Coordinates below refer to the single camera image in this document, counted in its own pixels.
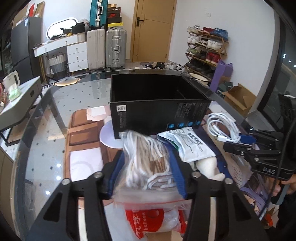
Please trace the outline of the right hand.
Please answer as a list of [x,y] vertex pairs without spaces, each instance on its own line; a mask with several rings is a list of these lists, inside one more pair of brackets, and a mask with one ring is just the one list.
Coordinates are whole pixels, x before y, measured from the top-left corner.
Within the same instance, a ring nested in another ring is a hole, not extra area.
[[288,195],[293,194],[296,191],[296,174],[293,174],[291,178],[287,181],[277,180],[274,188],[273,188],[274,178],[269,177],[268,179],[269,179],[269,191],[271,192],[273,190],[272,196],[277,196],[280,193],[281,191],[280,183],[283,185],[289,186],[287,190]]

